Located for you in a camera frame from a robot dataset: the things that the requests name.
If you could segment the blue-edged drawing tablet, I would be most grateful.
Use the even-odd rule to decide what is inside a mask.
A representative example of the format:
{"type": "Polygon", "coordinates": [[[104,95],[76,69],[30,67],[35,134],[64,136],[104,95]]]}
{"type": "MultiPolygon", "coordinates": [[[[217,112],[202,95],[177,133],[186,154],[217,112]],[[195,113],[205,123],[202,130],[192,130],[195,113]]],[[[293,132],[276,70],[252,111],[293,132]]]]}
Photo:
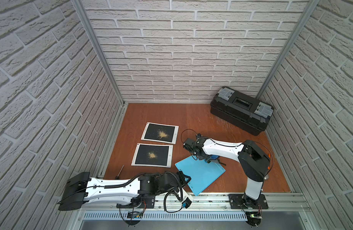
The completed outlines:
{"type": "Polygon", "coordinates": [[[216,181],[225,169],[219,163],[206,163],[204,160],[194,160],[192,156],[175,164],[179,171],[191,177],[188,186],[195,196],[202,193],[216,181]]]}

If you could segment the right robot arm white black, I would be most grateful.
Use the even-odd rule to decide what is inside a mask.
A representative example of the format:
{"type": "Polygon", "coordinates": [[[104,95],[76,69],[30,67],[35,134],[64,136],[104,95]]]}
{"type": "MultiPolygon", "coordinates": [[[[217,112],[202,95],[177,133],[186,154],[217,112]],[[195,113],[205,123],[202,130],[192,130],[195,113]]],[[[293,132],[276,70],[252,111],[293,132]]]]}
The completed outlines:
{"type": "Polygon", "coordinates": [[[231,143],[200,136],[196,140],[187,138],[183,148],[198,160],[218,161],[223,157],[240,163],[247,177],[245,197],[252,201],[259,199],[265,177],[274,165],[272,154],[266,154],[258,143],[252,140],[231,143]]]}

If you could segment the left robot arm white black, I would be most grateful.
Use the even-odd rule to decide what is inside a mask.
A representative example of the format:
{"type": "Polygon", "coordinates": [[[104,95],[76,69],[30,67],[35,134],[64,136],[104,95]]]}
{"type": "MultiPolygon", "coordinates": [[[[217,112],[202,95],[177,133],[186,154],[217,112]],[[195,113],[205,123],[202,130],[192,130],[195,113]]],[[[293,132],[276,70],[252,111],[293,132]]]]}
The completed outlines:
{"type": "Polygon", "coordinates": [[[128,180],[104,180],[90,177],[82,172],[67,180],[61,201],[60,211],[77,210],[84,204],[110,203],[119,209],[153,208],[158,195],[174,195],[187,209],[193,201],[184,187],[191,177],[182,171],[172,173],[140,173],[128,180]]]}

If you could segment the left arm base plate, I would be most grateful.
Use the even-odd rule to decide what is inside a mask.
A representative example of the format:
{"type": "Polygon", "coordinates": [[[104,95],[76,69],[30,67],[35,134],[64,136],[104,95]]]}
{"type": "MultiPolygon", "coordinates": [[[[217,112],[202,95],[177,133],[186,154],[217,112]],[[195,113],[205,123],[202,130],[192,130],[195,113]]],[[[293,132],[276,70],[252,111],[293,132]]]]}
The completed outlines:
{"type": "Polygon", "coordinates": [[[131,202],[127,205],[120,205],[117,204],[116,208],[118,209],[153,209],[154,208],[154,202],[155,202],[155,195],[138,195],[135,198],[131,199],[131,202]]]}

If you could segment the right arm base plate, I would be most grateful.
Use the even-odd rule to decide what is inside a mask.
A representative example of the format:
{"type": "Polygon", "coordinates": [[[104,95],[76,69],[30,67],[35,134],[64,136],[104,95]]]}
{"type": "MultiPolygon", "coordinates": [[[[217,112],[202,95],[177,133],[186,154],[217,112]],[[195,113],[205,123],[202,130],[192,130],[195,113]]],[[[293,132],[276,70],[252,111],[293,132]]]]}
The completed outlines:
{"type": "Polygon", "coordinates": [[[246,194],[229,194],[228,198],[231,209],[268,209],[268,203],[263,194],[260,194],[257,200],[246,194]]]}

